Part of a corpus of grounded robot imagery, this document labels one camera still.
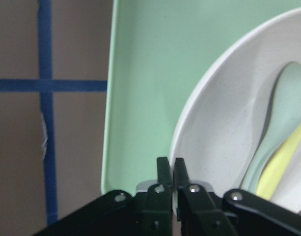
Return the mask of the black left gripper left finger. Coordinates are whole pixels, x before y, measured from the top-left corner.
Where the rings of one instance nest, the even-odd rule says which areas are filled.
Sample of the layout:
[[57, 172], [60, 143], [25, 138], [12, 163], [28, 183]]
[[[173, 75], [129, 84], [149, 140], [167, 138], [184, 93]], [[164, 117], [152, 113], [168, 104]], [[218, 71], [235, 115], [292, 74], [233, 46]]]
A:
[[170, 236], [172, 179], [158, 157], [157, 179], [141, 182], [135, 196], [112, 190], [40, 230], [38, 236]]

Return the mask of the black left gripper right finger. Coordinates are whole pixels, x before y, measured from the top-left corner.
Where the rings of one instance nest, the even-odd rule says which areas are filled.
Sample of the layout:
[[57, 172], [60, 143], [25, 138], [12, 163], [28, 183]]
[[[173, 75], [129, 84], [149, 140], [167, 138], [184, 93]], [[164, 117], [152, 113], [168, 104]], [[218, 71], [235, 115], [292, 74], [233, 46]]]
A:
[[175, 204], [184, 236], [301, 236], [301, 216], [242, 189], [218, 197], [191, 181], [183, 158], [173, 170]]

